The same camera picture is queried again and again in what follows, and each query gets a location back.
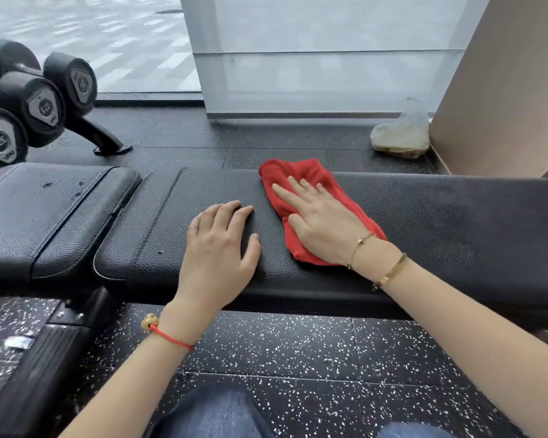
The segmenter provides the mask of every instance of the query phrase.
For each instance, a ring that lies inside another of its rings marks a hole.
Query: red cloth
[[[374,233],[378,238],[384,240],[386,239],[386,235],[384,235],[380,226],[369,218],[357,203],[347,196],[341,186],[339,186],[339,183],[337,183],[332,173],[323,168],[319,160],[316,158],[298,161],[296,163],[277,159],[268,160],[260,166],[258,173],[262,177],[264,189],[266,189],[266,195],[268,196],[270,203],[278,215],[282,217],[286,247],[290,250],[295,260],[312,263],[318,266],[335,266],[323,261],[321,258],[313,255],[305,249],[288,223],[288,216],[297,213],[297,211],[292,206],[286,204],[278,198],[278,195],[276,195],[272,189],[272,184],[276,183],[279,186],[284,187],[286,190],[295,193],[288,181],[288,177],[291,175],[297,181],[304,178],[313,186],[316,186],[317,183],[321,183],[331,195],[342,202],[347,209],[357,215],[357,217],[364,223],[368,231]]]

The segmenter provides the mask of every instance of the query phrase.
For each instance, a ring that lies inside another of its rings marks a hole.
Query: black leather upholstery
[[[335,176],[396,245],[464,293],[488,305],[548,308],[548,179]],[[393,306],[353,272],[294,261],[255,170],[153,173],[97,251],[96,274],[122,300],[169,301],[190,220],[233,199],[254,205],[244,241],[256,231],[263,246],[258,271],[242,294],[257,298],[252,309],[272,309],[259,307],[262,297],[301,304],[307,312],[325,312],[325,305]]]
[[[69,276],[139,183],[128,168],[22,163],[0,169],[0,280]]]

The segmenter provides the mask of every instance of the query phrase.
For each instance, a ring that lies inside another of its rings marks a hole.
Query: blue denim jeans
[[[227,383],[191,390],[156,424],[149,438],[273,438],[252,394]],[[377,438],[455,438],[419,423],[391,423]]]

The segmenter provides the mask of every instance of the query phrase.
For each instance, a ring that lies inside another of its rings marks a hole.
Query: gold bracelet
[[[357,246],[355,247],[355,249],[353,250],[353,253],[351,254],[351,259],[349,263],[347,263],[347,269],[349,270],[353,269],[353,265],[351,263],[353,263],[353,257],[355,256],[355,252],[357,252],[357,248],[361,246],[363,243],[365,243],[365,240],[369,238],[370,236],[376,236],[376,234],[374,234],[373,232],[368,232],[366,236],[359,238],[357,242]]]
[[[384,278],[380,279],[376,284],[373,285],[372,291],[380,290],[380,288],[386,284],[391,278],[394,278],[394,276],[402,270],[402,265],[404,264],[404,260],[408,258],[408,255],[402,252],[402,256],[398,260],[398,262],[390,269],[388,273],[386,273],[386,276]]]

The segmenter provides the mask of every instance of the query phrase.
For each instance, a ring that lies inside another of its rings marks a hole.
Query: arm
[[[254,274],[261,251],[256,234],[240,256],[242,231],[253,209],[234,212],[239,206],[239,201],[217,204],[191,222],[179,288],[158,325],[171,337],[195,344]],[[150,334],[59,438],[141,437],[186,353],[184,347]]]
[[[396,264],[402,253],[389,242],[370,237],[357,247],[367,229],[321,185],[289,181],[296,194],[274,190],[298,211],[289,222],[309,251],[342,265],[355,252],[353,269],[376,282]],[[548,437],[548,345],[411,259],[382,289],[516,425]]]

